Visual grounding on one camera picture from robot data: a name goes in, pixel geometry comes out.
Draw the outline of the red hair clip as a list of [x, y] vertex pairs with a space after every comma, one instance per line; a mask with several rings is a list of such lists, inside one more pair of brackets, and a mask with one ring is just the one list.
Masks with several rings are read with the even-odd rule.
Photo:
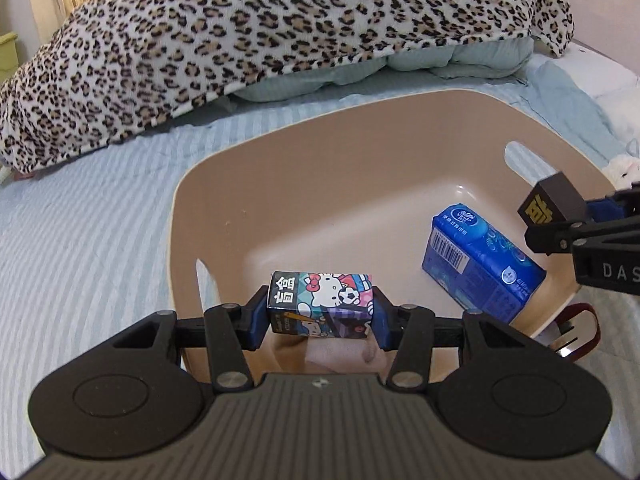
[[591, 304], [570, 304], [536, 337], [536, 341], [563, 359], [577, 362], [601, 341], [596, 309]]

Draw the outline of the blue tissue pack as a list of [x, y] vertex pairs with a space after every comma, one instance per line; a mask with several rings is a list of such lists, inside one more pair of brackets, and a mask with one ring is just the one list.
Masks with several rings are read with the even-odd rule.
[[432, 219], [422, 269], [460, 306], [510, 323], [547, 272], [465, 204]]

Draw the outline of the cartoon printed small box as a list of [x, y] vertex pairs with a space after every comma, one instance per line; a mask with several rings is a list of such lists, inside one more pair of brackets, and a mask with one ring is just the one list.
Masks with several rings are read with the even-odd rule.
[[276, 271], [267, 307], [275, 334], [364, 339], [374, 310], [371, 275]]

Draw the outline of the dark brown small box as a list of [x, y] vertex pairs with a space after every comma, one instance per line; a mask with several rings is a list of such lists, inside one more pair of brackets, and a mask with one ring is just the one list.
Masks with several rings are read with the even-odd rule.
[[587, 202], [562, 171], [539, 180], [518, 207], [518, 215], [526, 226], [589, 219]]

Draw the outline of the beige cloth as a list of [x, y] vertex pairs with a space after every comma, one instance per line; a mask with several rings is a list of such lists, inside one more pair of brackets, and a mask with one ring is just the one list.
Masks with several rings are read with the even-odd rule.
[[373, 337], [312, 338], [307, 342], [306, 369], [333, 374], [385, 373], [387, 358]]

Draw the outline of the white fluffy plush toy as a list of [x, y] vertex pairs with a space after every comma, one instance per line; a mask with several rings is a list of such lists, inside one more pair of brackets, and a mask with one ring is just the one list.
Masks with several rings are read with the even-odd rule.
[[640, 159], [623, 154], [613, 157], [602, 169], [616, 190], [628, 190], [640, 181]]

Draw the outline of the beige plastic storage bin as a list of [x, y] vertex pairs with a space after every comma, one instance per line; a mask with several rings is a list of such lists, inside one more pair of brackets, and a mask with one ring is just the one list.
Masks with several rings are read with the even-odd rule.
[[535, 119], [492, 96], [445, 90], [354, 106], [227, 148], [193, 166], [172, 203], [168, 282], [180, 318], [242, 304], [277, 270], [362, 272], [396, 304], [455, 318], [423, 270], [435, 214], [462, 203], [522, 244], [532, 182], [506, 164], [522, 144], [588, 200], [613, 192], [601, 170]]

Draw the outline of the striped blue bed sheet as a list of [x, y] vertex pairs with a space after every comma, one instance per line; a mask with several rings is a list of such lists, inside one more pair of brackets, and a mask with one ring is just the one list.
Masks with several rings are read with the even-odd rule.
[[637, 154], [630, 99], [639, 78], [582, 46], [535, 54], [503, 79], [384, 68], [306, 96], [254, 103], [225, 96], [69, 164], [1, 187], [1, 470], [40, 459], [28, 421], [32, 389], [52, 370], [150, 312], [170, 306], [167, 240], [172, 196], [197, 162], [304, 119], [367, 102], [471, 89], [555, 130], [598, 166]]

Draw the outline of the light green folded quilt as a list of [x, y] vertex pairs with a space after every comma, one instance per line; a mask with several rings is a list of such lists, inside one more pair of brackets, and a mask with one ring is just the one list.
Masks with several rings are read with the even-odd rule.
[[356, 84], [384, 68], [401, 73], [426, 70], [444, 79], [500, 79], [523, 68], [534, 53], [534, 45], [533, 38], [525, 37], [412, 50], [356, 64], [274, 76], [235, 91], [234, 95], [256, 103], [284, 101], [306, 96], [331, 84]]

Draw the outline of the leopard print blanket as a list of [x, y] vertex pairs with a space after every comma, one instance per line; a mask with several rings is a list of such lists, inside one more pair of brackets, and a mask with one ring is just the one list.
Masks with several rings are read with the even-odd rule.
[[253, 84], [398, 53], [535, 39], [570, 0], [88, 0], [1, 88], [1, 160], [29, 174]]

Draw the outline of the green wooden cabinet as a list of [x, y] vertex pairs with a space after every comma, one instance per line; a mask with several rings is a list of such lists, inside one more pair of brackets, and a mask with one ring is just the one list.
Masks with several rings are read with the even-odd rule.
[[16, 50], [17, 34], [7, 32], [0, 37], [0, 70], [2, 73], [12, 73], [18, 66]]

